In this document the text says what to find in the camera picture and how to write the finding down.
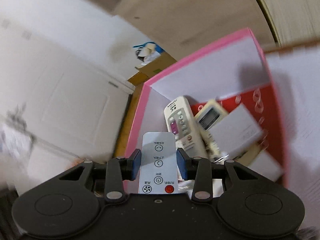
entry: white wall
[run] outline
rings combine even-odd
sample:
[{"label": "white wall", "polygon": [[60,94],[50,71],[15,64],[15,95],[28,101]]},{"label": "white wall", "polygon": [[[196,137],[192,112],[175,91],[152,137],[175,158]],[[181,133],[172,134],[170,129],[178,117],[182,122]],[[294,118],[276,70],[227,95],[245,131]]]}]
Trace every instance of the white wall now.
[{"label": "white wall", "polygon": [[0,13],[18,21],[122,83],[137,73],[132,46],[148,37],[87,0],[0,0]]}]

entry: pink box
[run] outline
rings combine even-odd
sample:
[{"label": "pink box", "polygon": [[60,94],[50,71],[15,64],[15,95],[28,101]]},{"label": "pink box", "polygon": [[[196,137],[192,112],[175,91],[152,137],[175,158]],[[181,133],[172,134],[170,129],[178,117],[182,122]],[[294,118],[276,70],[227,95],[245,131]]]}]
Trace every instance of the pink box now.
[{"label": "pink box", "polygon": [[[252,31],[248,28],[239,30],[181,59],[145,82],[125,156],[136,148],[141,149],[146,132],[167,131],[164,108],[176,97],[186,96],[190,105],[199,105],[212,98],[221,99],[223,104],[226,102],[223,106],[228,111],[238,103],[244,103],[257,121],[264,121],[261,126],[266,131],[265,138],[275,132],[270,134],[264,126],[276,128],[277,134],[270,138],[266,148],[269,147],[270,154],[283,164],[285,143],[274,91],[263,51]],[[137,180],[128,182],[126,190],[137,192],[137,185]]]}]

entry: red button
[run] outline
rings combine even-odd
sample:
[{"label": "red button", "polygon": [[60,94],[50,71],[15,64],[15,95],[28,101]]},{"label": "red button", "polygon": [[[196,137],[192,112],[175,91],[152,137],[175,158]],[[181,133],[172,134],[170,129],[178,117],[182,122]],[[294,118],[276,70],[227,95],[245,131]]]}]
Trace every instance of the red button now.
[{"label": "red button", "polygon": [[166,193],[172,193],[174,191],[174,187],[172,185],[168,185],[164,188]]}]

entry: cardboard box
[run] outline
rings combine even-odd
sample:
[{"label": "cardboard box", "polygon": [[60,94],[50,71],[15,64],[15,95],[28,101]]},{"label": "cardboard box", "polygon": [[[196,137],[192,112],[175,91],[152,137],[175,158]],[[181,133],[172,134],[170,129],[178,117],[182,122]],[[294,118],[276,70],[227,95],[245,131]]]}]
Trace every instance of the cardboard box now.
[{"label": "cardboard box", "polygon": [[145,66],[137,67],[136,69],[151,78],[176,62],[177,61],[167,52],[163,52],[160,57],[156,58],[154,61]]},{"label": "cardboard box", "polygon": [[[190,105],[212,98],[226,99],[223,104],[233,104],[227,109],[229,112],[238,103],[244,103],[256,120],[264,120],[262,117],[265,115],[267,118],[261,126],[276,127],[277,134],[271,133],[277,142],[273,149],[281,157],[284,155],[284,143],[279,107],[273,91],[265,57],[252,31],[247,28],[230,34],[181,59],[144,83],[126,156],[136,148],[141,149],[146,132],[167,131],[164,108],[176,97],[186,96]],[[127,192],[137,192],[137,181],[126,183]]]}]

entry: white remote control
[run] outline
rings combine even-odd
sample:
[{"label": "white remote control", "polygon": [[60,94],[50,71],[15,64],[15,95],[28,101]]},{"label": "white remote control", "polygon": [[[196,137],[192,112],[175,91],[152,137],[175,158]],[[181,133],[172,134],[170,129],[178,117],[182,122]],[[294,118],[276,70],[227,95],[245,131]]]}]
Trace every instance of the white remote control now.
[{"label": "white remote control", "polygon": [[178,193],[177,156],[173,133],[147,132],[144,134],[139,193]]},{"label": "white remote control", "polygon": [[208,158],[199,126],[193,116],[188,100],[177,97],[164,109],[168,131],[175,135],[176,148],[181,147],[189,157]]}]

